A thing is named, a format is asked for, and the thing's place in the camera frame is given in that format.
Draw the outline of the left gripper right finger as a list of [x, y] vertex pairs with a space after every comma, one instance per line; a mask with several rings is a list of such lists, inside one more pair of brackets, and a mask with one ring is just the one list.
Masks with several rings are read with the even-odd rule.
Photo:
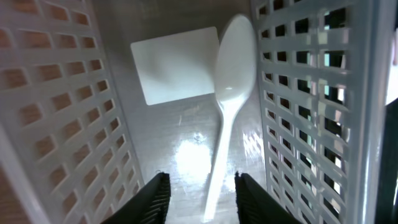
[[236, 172], [234, 182], [240, 224], [300, 224], [249, 174]]

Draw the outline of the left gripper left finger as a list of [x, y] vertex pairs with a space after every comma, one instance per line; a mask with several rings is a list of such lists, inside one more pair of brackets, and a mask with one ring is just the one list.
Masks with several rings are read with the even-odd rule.
[[101, 224], [164, 224], [171, 198], [170, 176], [155, 175], [115, 214]]

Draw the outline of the clear perforated plastic basket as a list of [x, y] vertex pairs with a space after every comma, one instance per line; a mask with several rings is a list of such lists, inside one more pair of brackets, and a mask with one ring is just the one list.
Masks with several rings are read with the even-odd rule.
[[[204, 222], [237, 14], [257, 73]], [[102, 223], [161, 172], [165, 223], [239, 223], [236, 172], [300, 223], [396, 223], [397, 2], [2, 1], [1, 222]]]

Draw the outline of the white plastic spoon bowl up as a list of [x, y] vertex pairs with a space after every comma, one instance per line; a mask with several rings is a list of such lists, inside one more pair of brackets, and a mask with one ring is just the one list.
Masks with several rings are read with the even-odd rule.
[[257, 73], [257, 40], [250, 19], [235, 15], [221, 39], [214, 75], [215, 100], [221, 116], [217, 147], [213, 153], [203, 221], [215, 216], [227, 168], [234, 120], [251, 95]]

